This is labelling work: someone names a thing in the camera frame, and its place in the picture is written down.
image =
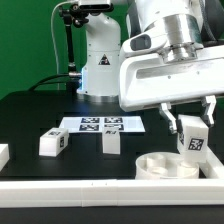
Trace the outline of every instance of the white block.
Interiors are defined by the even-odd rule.
[[[39,155],[56,157],[68,145],[68,129],[52,128],[40,137]]]
[[[103,153],[120,154],[120,132],[116,127],[104,127],[103,134]]]
[[[0,171],[9,161],[9,147],[7,144],[0,144]]]
[[[177,149],[184,160],[206,162],[208,127],[200,117],[179,115],[183,132],[178,134]]]
[[[83,181],[82,206],[117,206],[117,181]]]

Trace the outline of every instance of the cube with marker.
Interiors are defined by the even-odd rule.
[[[68,129],[50,129],[40,137],[39,155],[56,157],[68,145],[68,138]]]
[[[207,125],[200,117],[179,115],[182,133],[178,134],[177,148],[184,160],[206,162],[208,132]]]

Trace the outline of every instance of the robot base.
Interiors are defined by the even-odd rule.
[[[87,95],[78,93],[77,97],[79,100],[85,100],[93,103],[117,103],[118,102],[118,96],[93,96],[93,95]]]

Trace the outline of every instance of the black tabletop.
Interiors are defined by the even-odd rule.
[[[174,106],[174,115],[200,116],[199,103]],[[121,133],[121,155],[102,153],[102,134],[70,134],[57,157],[39,156],[39,138],[63,117],[141,116],[145,133]],[[209,146],[224,159],[224,111],[214,113]],[[0,172],[3,180],[134,179],[135,160],[155,151],[177,152],[176,135],[168,131],[158,109],[125,113],[118,104],[79,101],[66,91],[11,93],[0,101],[0,143],[8,143],[10,161]],[[103,208],[1,209],[0,221],[14,223],[22,215],[32,223],[215,223],[224,218],[224,206],[148,206]]]

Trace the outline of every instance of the black cable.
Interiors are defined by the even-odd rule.
[[[44,78],[44,79],[40,80],[38,83],[43,83],[43,82],[46,82],[48,80],[57,79],[57,78],[61,78],[61,77],[69,77],[69,75],[68,74],[52,75],[52,76],[49,76],[47,78]]]
[[[28,89],[28,91],[33,91],[38,86],[38,84],[44,83],[44,82],[49,81],[49,80],[52,80],[52,79],[61,78],[61,77],[69,77],[69,75],[68,74],[61,74],[61,75],[52,75],[52,76],[49,76],[47,78],[44,78],[44,79],[40,80],[35,85],[31,86]]]
[[[45,82],[45,83],[37,83],[36,85],[32,86],[29,88],[28,91],[34,91],[38,86],[43,86],[43,85],[51,85],[51,84],[59,84],[59,83],[67,83],[65,81],[59,81],[59,82]]]

